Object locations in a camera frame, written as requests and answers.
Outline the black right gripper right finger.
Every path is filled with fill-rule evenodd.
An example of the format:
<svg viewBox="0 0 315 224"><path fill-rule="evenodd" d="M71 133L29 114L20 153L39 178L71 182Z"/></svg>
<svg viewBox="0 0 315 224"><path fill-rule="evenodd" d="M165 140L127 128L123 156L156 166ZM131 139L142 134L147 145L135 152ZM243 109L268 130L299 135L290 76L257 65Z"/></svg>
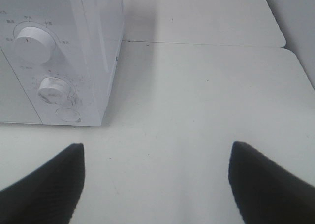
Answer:
<svg viewBox="0 0 315 224"><path fill-rule="evenodd" d="M232 145L228 180L244 223L313 224L315 188L251 145Z"/></svg>

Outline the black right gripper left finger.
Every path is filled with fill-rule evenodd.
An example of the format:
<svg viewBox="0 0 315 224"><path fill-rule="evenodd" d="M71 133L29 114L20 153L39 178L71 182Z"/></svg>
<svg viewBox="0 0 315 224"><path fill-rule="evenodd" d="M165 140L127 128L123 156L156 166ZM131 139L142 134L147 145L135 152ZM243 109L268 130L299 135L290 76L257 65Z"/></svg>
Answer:
<svg viewBox="0 0 315 224"><path fill-rule="evenodd" d="M84 145L71 144L29 175L0 191L0 222L68 224L84 183Z"/></svg>

